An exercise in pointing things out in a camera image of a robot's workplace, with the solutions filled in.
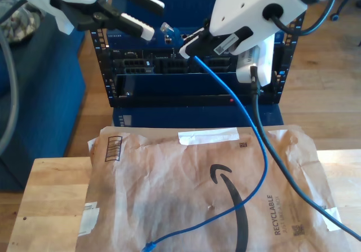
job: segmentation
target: gray cable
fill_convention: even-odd
[[[5,62],[7,66],[7,71],[9,73],[9,80],[10,80],[10,89],[11,89],[11,105],[10,105],[10,114],[9,119],[7,121],[7,126],[3,136],[0,139],[0,156],[8,146],[12,135],[14,134],[17,117],[19,115],[19,87],[17,85],[17,75],[15,70],[14,60],[12,58],[12,53],[5,38],[4,34],[0,30],[0,45],[2,51],[4,53]]]

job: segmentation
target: black cable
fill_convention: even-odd
[[[0,18],[0,24],[4,23],[7,19],[11,17],[11,15],[14,14],[15,11],[17,11],[22,5],[27,3],[26,0],[19,0],[17,1],[1,18]]]
[[[282,171],[283,175],[286,177],[287,181],[293,188],[293,190],[304,200],[306,201],[311,207],[313,207],[316,211],[321,213],[324,217],[326,217],[328,220],[330,220],[333,224],[337,225],[339,228],[350,234],[351,236],[355,237],[358,241],[361,241],[361,236],[359,236],[356,232],[349,229],[347,226],[343,225],[341,222],[339,222],[337,219],[335,219],[333,216],[329,215],[321,206],[317,205],[314,201],[312,201],[297,185],[297,183],[292,178],[291,174],[289,173],[288,169],[282,162],[281,158],[278,156],[276,150],[273,148],[272,144],[269,142],[265,130],[263,129],[261,118],[259,116],[259,109],[258,109],[258,94],[253,93],[252,97],[252,104],[253,104],[253,114],[254,114],[254,124],[257,127],[257,130],[262,138],[262,141],[264,142],[266,148],[270,152],[271,156],[275,160],[276,164]]]
[[[320,18],[318,18],[318,20],[312,26],[310,26],[309,28],[304,29],[304,30],[294,30],[294,29],[289,28],[288,26],[284,25],[276,15],[272,15],[271,20],[275,23],[275,25],[280,30],[282,30],[286,34],[295,35],[295,36],[306,36],[306,35],[309,35],[312,32],[314,32],[315,30],[317,30],[323,24],[323,22],[326,20],[326,18],[328,16],[328,14],[332,10],[334,2],[335,2],[335,0],[329,0],[327,3],[327,6],[326,6],[325,10],[323,11],[323,13],[321,14]]]

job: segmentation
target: white tape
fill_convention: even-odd
[[[85,203],[78,236],[89,234],[95,227],[100,210],[96,208],[96,204],[97,202]]]
[[[239,140],[239,134],[237,128],[226,128],[218,130],[179,132],[178,138],[181,145],[198,145]]]
[[[91,152],[91,149],[93,148],[96,139],[97,139],[97,138],[94,138],[94,139],[88,141],[89,152]]]
[[[328,214],[330,214],[333,218],[335,218],[336,220],[338,220],[339,222],[341,222],[341,218],[340,218],[340,214],[338,213],[338,209],[335,208],[331,208],[331,209],[326,209],[325,210]],[[338,231],[340,228],[338,226],[336,226],[335,224],[333,224],[330,220],[328,220],[326,217],[322,216],[323,220],[326,223],[327,229],[329,231]]]

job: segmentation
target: white label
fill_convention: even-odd
[[[206,131],[179,132],[181,145],[198,145],[239,140],[237,128],[226,128]]]
[[[232,35],[230,35],[228,38],[226,38],[220,45],[218,45],[215,49],[214,52],[217,55],[222,54],[223,52],[225,52],[228,48],[230,48],[236,41],[238,41],[238,37],[235,33],[233,33]]]
[[[341,218],[340,218],[340,214],[338,213],[338,209],[336,207],[331,208],[331,209],[326,209],[325,210],[329,215],[331,215],[333,218],[335,218],[337,221],[341,222]],[[337,231],[340,228],[338,226],[336,226],[335,224],[333,224],[330,220],[328,220],[326,217],[324,217],[322,215],[323,220],[325,221],[326,225],[327,225],[327,229],[329,231]]]
[[[96,204],[97,202],[85,203],[78,236],[89,234],[95,227],[100,210],[96,208]]]

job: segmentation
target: floor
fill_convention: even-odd
[[[304,26],[321,14],[324,5],[307,12]],[[301,37],[281,99],[286,124],[300,125],[318,149],[361,146],[361,11],[348,5],[338,22],[326,21],[308,37]],[[112,109],[104,91],[89,35],[79,61],[87,86],[67,156],[87,156],[87,142],[112,123]],[[6,251],[21,194],[0,193],[0,252]]]

